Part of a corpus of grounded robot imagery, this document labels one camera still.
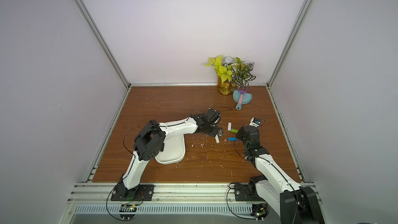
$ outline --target wooden table surface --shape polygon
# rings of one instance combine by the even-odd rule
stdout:
[[[249,88],[252,101],[236,110],[232,96],[224,96],[216,87],[133,87],[117,120],[93,182],[118,182],[131,161],[132,155],[123,147],[124,135],[133,127],[145,125],[156,119],[158,122],[177,121],[191,114],[206,112],[210,107],[221,112],[218,124],[224,135],[220,143],[205,134],[186,134],[185,157],[181,162],[162,165],[152,159],[141,182],[248,182],[250,177],[261,175],[250,162],[241,158],[228,137],[235,133],[227,131],[228,122],[233,129],[249,124],[252,117],[265,119],[259,127],[260,142],[273,156],[278,165],[296,182],[300,182],[296,166],[286,144],[276,112],[266,87]],[[132,130],[125,139],[126,146],[133,150],[134,137],[141,128]],[[235,143],[243,156],[243,144]]]

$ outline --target artificial plant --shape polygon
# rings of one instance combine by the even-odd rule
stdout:
[[[217,91],[223,95],[232,94],[232,92],[236,89],[236,83],[232,81],[232,71],[231,66],[229,65],[232,62],[231,57],[226,57],[224,64],[222,64],[222,56],[218,56],[216,58],[209,57],[209,63],[205,66],[212,66],[217,73],[217,76],[220,77],[220,81],[217,84]]]
[[[254,62],[245,65],[242,60],[236,57],[236,63],[231,65],[232,75],[231,78],[238,85],[238,87],[248,87],[249,82],[256,77],[250,72],[253,70]]]

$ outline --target yellow-green leaves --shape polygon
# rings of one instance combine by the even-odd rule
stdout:
[[[232,80],[231,75],[233,73],[231,71],[231,66],[222,66],[222,55],[219,55],[216,58],[209,57],[209,63],[207,63],[205,66],[213,66],[217,76],[221,78],[221,82],[225,82],[226,80],[230,82]]]
[[[218,67],[218,71],[219,71],[220,73],[226,73],[226,67],[224,67],[224,66],[219,66],[219,67]]]
[[[227,79],[227,76],[225,74],[221,75],[221,82],[225,82]]]
[[[219,55],[214,61],[214,66],[221,66],[221,60],[222,60],[222,56]]]

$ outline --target metal extrusion profile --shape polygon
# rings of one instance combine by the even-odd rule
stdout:
[[[93,32],[94,36],[97,38],[100,46],[104,50],[105,54],[107,55],[109,61],[112,64],[112,67],[115,69],[117,75],[119,76],[120,80],[122,81],[123,85],[126,88],[130,87],[130,83],[127,81],[126,77],[124,76],[122,70],[120,69],[119,65],[116,62],[115,57],[113,56],[111,50],[109,49],[105,39],[102,37],[101,32],[99,31],[97,25],[95,24],[93,18],[91,17],[90,13],[88,12],[87,7],[85,6],[83,0],[74,0],[76,3],[77,8],[79,9],[82,17],[86,21],[87,25],[90,27],[91,31]]]
[[[266,82],[251,82],[250,86],[266,86]],[[176,86],[217,86],[217,83],[197,82],[197,83],[132,83],[132,87],[176,87]]]
[[[290,50],[290,48],[291,48],[291,46],[293,44],[298,32],[300,31],[301,25],[304,22],[304,18],[307,15],[308,9],[311,6],[312,2],[313,2],[313,0],[304,0],[304,4],[301,7],[301,10],[300,10],[300,12],[298,14],[298,17],[297,17],[296,21],[295,21],[295,24],[293,25],[293,29],[290,32],[290,35],[289,35],[289,37],[287,39],[285,47],[283,48],[282,54],[281,54],[281,56],[279,58],[279,61],[278,61],[277,65],[276,65],[276,67],[274,69],[274,72],[272,73],[271,78],[269,79],[268,86],[270,88],[275,83],[275,79],[278,76],[278,73],[279,73],[279,71],[280,71],[280,69],[281,69],[281,67],[283,65],[283,62],[286,59],[286,56],[287,56],[287,54],[288,54],[288,52],[289,52],[289,50]]]
[[[152,201],[144,202],[137,214],[224,214],[230,215],[226,208],[233,212],[246,215],[250,213],[251,203],[237,202],[234,190],[227,196],[228,183],[152,183],[155,184]],[[318,191],[313,183],[301,183],[310,186],[317,195],[325,222],[329,218],[325,212]],[[77,183],[72,190],[69,200],[64,207],[58,224],[69,224],[74,213],[104,214],[105,200],[115,183]],[[121,205],[127,202],[109,201],[108,210],[120,214]]]
[[[125,102],[127,100],[127,96],[129,95],[130,90],[131,90],[131,87],[126,89],[125,93],[123,94],[122,100],[120,101],[120,104],[119,104],[119,106],[116,109],[115,115],[113,116],[112,121],[109,124],[107,132],[106,132],[106,134],[105,134],[105,136],[104,136],[104,138],[102,140],[102,143],[101,143],[101,145],[100,145],[100,147],[99,147],[99,149],[97,151],[97,154],[96,154],[96,156],[95,156],[95,158],[93,160],[93,163],[90,166],[90,170],[87,173],[85,182],[91,180],[92,177],[94,176],[94,173],[95,173],[95,171],[97,169],[97,166],[99,165],[99,163],[101,161],[101,157],[103,155],[103,152],[105,151],[106,145],[107,145],[107,143],[109,141],[109,138],[111,137],[112,131],[113,131],[115,125],[116,125],[117,119],[119,118],[119,115],[120,115],[120,113],[121,113],[121,111],[123,109],[123,106],[124,106],[124,104],[125,104]]]
[[[294,145],[293,145],[293,143],[292,143],[292,141],[291,141],[289,132],[287,131],[285,122],[283,121],[283,117],[282,117],[282,114],[281,114],[281,112],[280,112],[280,110],[279,110],[278,104],[277,104],[277,102],[275,101],[275,97],[274,97],[274,95],[273,95],[273,93],[272,93],[272,90],[271,90],[269,87],[267,87],[267,89],[268,89],[269,96],[270,96],[270,98],[271,98],[272,104],[273,104],[273,106],[274,106],[276,115],[277,115],[277,117],[278,117],[279,124],[280,124],[281,127],[282,127],[282,132],[283,132],[283,135],[285,136],[287,146],[289,147],[290,153],[292,154],[293,161],[294,161],[294,163],[295,163],[297,169],[299,170],[299,175],[300,175],[300,177],[301,177],[301,180],[302,180],[303,182],[306,183],[306,182],[307,182],[307,178],[306,178],[306,176],[305,176],[304,170],[302,169],[300,160],[299,160],[299,158],[298,158],[298,156],[297,156],[296,149],[295,149],[295,147],[294,147]]]

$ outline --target pink handle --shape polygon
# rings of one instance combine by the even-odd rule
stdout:
[[[239,105],[242,105],[242,100],[243,100],[243,94],[241,93],[238,102]]]

